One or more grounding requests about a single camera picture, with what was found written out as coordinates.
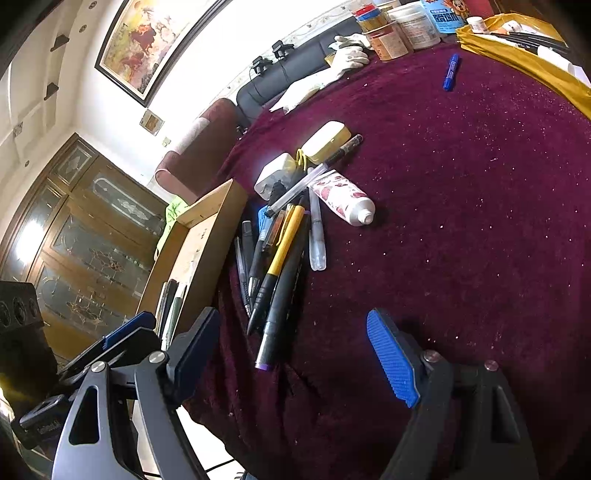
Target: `sofa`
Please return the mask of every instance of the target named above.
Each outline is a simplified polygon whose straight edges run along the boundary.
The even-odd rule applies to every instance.
[[[156,169],[158,185],[187,204],[194,203],[207,193],[240,132],[246,131],[293,82],[328,68],[324,58],[334,53],[329,45],[336,35],[360,31],[354,17],[350,17],[291,50],[286,58],[255,76],[238,91],[237,105],[226,98],[214,102],[179,141],[171,144]]]
[[[353,33],[361,33],[361,28],[351,16],[291,50],[286,58],[276,61],[262,75],[240,88],[236,97],[240,125],[249,127],[267,104],[279,99],[296,80],[328,68],[324,58],[334,53],[329,45],[335,41],[335,36]]]
[[[156,182],[191,205],[207,193],[238,137],[236,105],[227,98],[216,100],[170,145],[156,169]]]

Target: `framed painting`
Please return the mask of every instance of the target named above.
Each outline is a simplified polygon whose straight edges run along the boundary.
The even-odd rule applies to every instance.
[[[147,107],[174,63],[232,0],[124,0],[95,67]]]

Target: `maroon velvet tablecloth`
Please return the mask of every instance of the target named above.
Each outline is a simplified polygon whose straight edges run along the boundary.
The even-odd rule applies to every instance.
[[[254,368],[228,256],[219,349],[186,406],[258,480],[379,478],[410,412],[367,339],[376,306],[452,362],[499,362],[543,478],[591,424],[591,123],[465,51],[445,92],[456,51],[374,59],[287,116],[264,112],[219,174],[255,199],[266,162],[337,120],[365,137],[340,170],[377,208],[356,228],[323,205],[328,268],[305,275],[293,349],[273,372]]]

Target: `white wall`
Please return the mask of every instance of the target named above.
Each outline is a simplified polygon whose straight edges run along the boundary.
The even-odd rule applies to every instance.
[[[139,125],[144,108],[94,65],[121,5],[111,0],[83,66],[75,130],[119,168],[146,185],[175,135],[202,113],[221,89],[280,38],[343,0],[233,0],[195,38],[171,70],[150,109],[165,124],[154,137]]]

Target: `floor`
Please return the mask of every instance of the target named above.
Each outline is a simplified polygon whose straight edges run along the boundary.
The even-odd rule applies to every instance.
[[[222,441],[214,437],[214,435],[203,425],[191,420],[189,414],[183,407],[180,407],[177,410],[177,414],[185,432],[187,433],[187,437],[191,442],[193,450],[205,470],[232,458],[226,451]],[[139,408],[134,408],[132,418],[134,425],[138,430],[139,459],[144,472],[158,473],[158,468],[154,462],[154,457],[152,456],[140,415]],[[238,472],[242,473],[243,471],[244,468],[241,467],[239,463],[232,462],[216,468],[214,471],[208,473],[208,475],[210,480],[233,480],[238,476]],[[157,477],[147,476],[147,478],[149,480],[157,480]]]

